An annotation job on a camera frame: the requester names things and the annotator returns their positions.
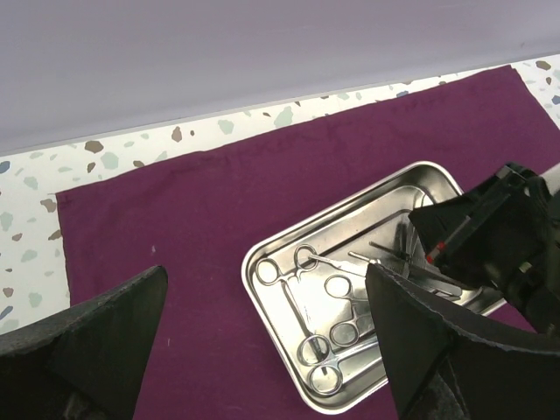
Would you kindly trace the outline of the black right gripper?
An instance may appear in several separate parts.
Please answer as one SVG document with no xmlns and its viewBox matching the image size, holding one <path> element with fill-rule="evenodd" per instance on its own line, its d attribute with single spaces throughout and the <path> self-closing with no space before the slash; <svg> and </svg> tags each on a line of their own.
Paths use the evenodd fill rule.
<svg viewBox="0 0 560 420">
<path fill-rule="evenodd" d="M 559 195 L 508 163 L 469 192 L 409 214 L 428 263 L 497 290 L 539 333 L 559 330 Z"/>
</svg>

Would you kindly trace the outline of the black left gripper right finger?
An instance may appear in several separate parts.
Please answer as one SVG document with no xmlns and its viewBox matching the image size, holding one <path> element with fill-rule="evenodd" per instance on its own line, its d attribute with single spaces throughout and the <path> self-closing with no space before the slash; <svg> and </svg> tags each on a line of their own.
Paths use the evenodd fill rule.
<svg viewBox="0 0 560 420">
<path fill-rule="evenodd" d="M 401 419 L 557 419 L 559 341 L 476 314 L 379 263 L 374 329 Z"/>
</svg>

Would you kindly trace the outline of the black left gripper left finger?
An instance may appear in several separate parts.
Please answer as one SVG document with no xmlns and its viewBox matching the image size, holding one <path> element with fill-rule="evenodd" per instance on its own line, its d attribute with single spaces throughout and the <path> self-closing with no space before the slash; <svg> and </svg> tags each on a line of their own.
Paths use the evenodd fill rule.
<svg viewBox="0 0 560 420">
<path fill-rule="evenodd" d="M 151 267 L 1 337 L 3 419 L 131 419 L 165 305 Z"/>
</svg>

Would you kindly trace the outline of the stainless steel instrument tray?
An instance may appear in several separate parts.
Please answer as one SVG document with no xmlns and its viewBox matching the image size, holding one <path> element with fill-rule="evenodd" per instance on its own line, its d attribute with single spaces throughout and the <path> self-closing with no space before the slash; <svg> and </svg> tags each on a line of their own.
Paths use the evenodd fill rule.
<svg viewBox="0 0 560 420">
<path fill-rule="evenodd" d="M 246 291 L 312 409 L 341 414 L 388 381 L 368 305 L 369 263 L 478 314 L 503 305 L 498 292 L 469 289 L 431 267 L 410 224 L 412 210 L 460 192 L 443 167 L 414 163 L 246 254 Z"/>
</svg>

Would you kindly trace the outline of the purple surgical cloth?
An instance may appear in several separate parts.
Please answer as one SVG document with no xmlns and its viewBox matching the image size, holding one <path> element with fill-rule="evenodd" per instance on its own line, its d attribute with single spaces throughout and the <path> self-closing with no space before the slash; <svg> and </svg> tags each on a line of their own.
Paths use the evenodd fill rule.
<svg viewBox="0 0 560 420">
<path fill-rule="evenodd" d="M 60 192 L 73 303 L 154 265 L 168 272 L 136 418 L 317 418 L 249 300 L 242 259 L 420 160 L 470 189 L 507 162 L 545 172 L 559 130 L 503 66 Z"/>
</svg>

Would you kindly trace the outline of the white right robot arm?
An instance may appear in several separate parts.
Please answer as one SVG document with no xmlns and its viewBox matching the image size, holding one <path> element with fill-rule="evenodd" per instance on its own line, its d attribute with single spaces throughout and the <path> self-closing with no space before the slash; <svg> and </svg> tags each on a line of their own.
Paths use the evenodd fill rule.
<svg viewBox="0 0 560 420">
<path fill-rule="evenodd" d="M 498 291 L 538 333 L 559 334 L 559 168 L 516 163 L 409 215 L 426 261 L 468 289 Z"/>
</svg>

